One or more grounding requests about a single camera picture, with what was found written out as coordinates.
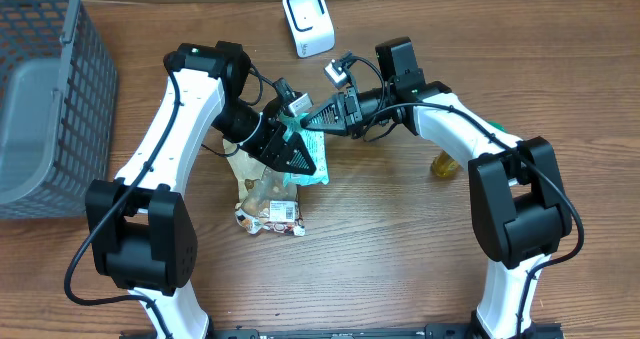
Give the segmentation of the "clear bottle with silver cap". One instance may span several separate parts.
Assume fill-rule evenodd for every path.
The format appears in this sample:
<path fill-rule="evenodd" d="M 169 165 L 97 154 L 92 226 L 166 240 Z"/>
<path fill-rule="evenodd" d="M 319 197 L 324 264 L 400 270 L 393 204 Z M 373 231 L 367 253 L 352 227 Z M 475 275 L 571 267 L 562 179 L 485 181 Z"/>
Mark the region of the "clear bottle with silver cap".
<path fill-rule="evenodd" d="M 442 150 L 432 161 L 430 169 L 439 178 L 450 178 L 459 171 L 460 164 Z"/>

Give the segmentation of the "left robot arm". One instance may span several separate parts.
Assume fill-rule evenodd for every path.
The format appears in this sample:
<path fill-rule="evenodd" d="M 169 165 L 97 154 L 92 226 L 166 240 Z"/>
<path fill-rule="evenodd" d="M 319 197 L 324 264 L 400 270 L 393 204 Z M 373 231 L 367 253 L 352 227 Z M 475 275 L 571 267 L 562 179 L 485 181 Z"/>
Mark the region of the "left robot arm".
<path fill-rule="evenodd" d="M 210 338 L 191 275 L 198 241 L 183 196 L 210 128 L 274 171 L 311 175 L 316 166 L 297 133 L 240 98 L 251 59 L 236 43 L 183 43 L 166 54 L 164 98 L 138 149 L 114 180 L 85 194 L 89 234 L 64 279 L 83 306 L 141 304 L 156 338 Z"/>

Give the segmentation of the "light green snack packet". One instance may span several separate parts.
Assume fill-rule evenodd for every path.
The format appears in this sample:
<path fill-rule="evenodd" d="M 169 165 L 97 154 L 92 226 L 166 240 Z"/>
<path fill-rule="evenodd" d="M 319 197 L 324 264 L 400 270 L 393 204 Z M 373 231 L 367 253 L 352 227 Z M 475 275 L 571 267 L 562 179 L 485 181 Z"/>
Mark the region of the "light green snack packet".
<path fill-rule="evenodd" d="M 283 177 L 283 184 L 296 184 L 300 186 L 315 184 L 327 185 L 330 178 L 326 160 L 325 133 L 303 129 L 300 125 L 300 120 L 304 116 L 305 114 L 299 117 L 289 117 L 281 114 L 279 119 L 288 127 L 287 134 L 296 132 L 301 135 L 311 159 L 316 166 L 316 170 L 313 175 L 286 173 Z"/>

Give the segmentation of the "brown white wrapper packet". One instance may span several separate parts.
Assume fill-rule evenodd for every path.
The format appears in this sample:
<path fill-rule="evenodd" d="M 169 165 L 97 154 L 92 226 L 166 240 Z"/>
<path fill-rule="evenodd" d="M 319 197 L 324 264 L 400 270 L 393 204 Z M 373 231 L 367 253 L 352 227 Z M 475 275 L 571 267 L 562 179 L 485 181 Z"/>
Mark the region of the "brown white wrapper packet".
<path fill-rule="evenodd" d="M 265 200 L 258 205 L 238 203 L 236 222 L 249 234 L 263 231 L 290 236 L 304 236 L 306 229 L 296 201 Z"/>

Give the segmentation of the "brown Pantree pouch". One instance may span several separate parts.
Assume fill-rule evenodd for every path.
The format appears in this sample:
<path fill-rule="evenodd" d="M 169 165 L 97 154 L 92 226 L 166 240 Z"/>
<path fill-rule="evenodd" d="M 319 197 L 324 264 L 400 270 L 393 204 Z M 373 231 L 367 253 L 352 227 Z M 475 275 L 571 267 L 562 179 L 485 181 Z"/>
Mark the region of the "brown Pantree pouch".
<path fill-rule="evenodd" d="M 240 209 L 248 198 L 252 204 L 248 211 L 251 215 L 258 214 L 265 200 L 297 201 L 298 190 L 295 184 L 284 185 L 284 174 L 274 171 L 245 151 L 239 150 L 234 155 L 232 152 L 236 145 L 228 140 L 223 140 L 223 149 L 238 186 L 238 202 L 236 209 Z"/>

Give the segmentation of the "green lid white jar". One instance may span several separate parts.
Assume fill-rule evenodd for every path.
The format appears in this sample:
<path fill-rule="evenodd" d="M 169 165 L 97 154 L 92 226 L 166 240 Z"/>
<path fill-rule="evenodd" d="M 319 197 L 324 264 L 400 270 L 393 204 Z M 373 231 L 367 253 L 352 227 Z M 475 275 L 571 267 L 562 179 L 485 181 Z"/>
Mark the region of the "green lid white jar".
<path fill-rule="evenodd" d="M 491 126 L 493 126 L 494 128 L 498 129 L 501 132 L 504 133 L 508 133 L 506 128 L 504 126 L 502 126 L 500 123 L 494 122 L 494 121 L 489 121 L 488 122 Z"/>

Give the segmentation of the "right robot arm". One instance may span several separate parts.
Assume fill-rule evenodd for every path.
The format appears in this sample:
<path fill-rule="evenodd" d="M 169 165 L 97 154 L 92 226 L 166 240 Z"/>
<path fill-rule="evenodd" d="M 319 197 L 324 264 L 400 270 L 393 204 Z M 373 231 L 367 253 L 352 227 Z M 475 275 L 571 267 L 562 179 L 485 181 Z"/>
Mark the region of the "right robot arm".
<path fill-rule="evenodd" d="M 541 271 L 559 263 L 554 254 L 574 225 L 551 144 L 502 131 L 450 87 L 427 81 L 409 38 L 383 42 L 375 52 L 380 88 L 358 89 L 351 71 L 357 56 L 332 60 L 324 72 L 337 92 L 303 119 L 303 128 L 357 139 L 389 121 L 438 145 L 468 173 L 472 227 L 488 258 L 483 296 L 463 337 L 562 337 L 559 325 L 530 316 Z"/>

